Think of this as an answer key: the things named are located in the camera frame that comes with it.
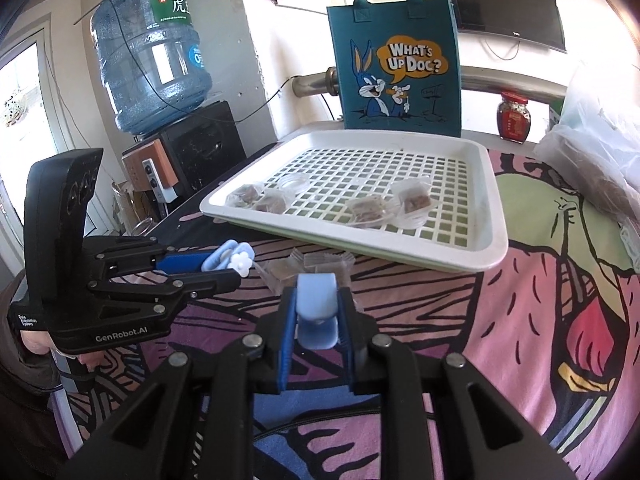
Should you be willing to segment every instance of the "door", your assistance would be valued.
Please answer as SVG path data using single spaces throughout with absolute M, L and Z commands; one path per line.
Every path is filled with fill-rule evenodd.
M 0 57 L 0 237 L 4 238 L 0 240 L 0 255 L 3 259 L 9 250 L 24 258 L 24 198 L 31 166 L 72 148 L 62 135 L 54 109 L 48 63 L 43 31 Z M 98 215 L 91 218 L 95 208 L 90 205 L 89 210 L 85 235 L 105 234 L 107 226 Z

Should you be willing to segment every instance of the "door frame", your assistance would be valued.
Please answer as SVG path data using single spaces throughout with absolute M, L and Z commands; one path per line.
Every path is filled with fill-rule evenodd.
M 78 146 L 76 146 L 76 142 L 71 135 L 62 97 L 55 79 L 55 67 L 52 62 L 50 17 L 50 14 L 43 16 L 3 42 L 0 48 L 0 70 L 29 47 L 36 45 L 40 93 L 56 150 L 61 153 L 75 149 Z M 94 235 L 108 234 L 115 228 L 113 218 L 108 213 L 111 208 L 106 207 L 105 204 L 111 204 L 110 196 L 94 196 L 88 204 L 87 213 L 96 227 L 92 233 Z M 16 233 L 17 230 L 22 231 L 22 223 L 12 207 L 5 208 L 5 211 L 6 213 L 3 214 L 0 210 L 0 256 L 9 267 L 9 270 L 17 274 L 24 268 L 24 248 L 20 235 Z

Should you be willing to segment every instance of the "green label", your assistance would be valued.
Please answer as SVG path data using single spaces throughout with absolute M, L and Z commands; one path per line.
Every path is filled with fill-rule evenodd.
M 149 0 L 157 23 L 184 22 L 191 25 L 187 0 Z

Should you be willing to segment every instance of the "red jar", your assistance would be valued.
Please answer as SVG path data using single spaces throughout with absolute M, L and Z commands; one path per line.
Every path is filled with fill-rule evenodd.
M 503 139 L 514 142 L 527 140 L 531 129 L 531 114 L 527 110 L 529 100 L 513 92 L 502 92 L 498 106 L 498 132 Z

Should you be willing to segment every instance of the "human hand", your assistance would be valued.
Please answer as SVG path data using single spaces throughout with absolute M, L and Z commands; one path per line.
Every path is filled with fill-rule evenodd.
M 49 332 L 30 332 L 21 331 L 20 336 L 22 342 L 29 352 L 37 355 L 47 354 L 50 350 L 56 350 L 61 353 L 57 348 L 53 339 L 49 335 Z M 104 351 L 89 352 L 87 354 L 80 354 L 74 356 L 78 361 L 85 365 L 90 372 L 93 372 L 104 360 Z

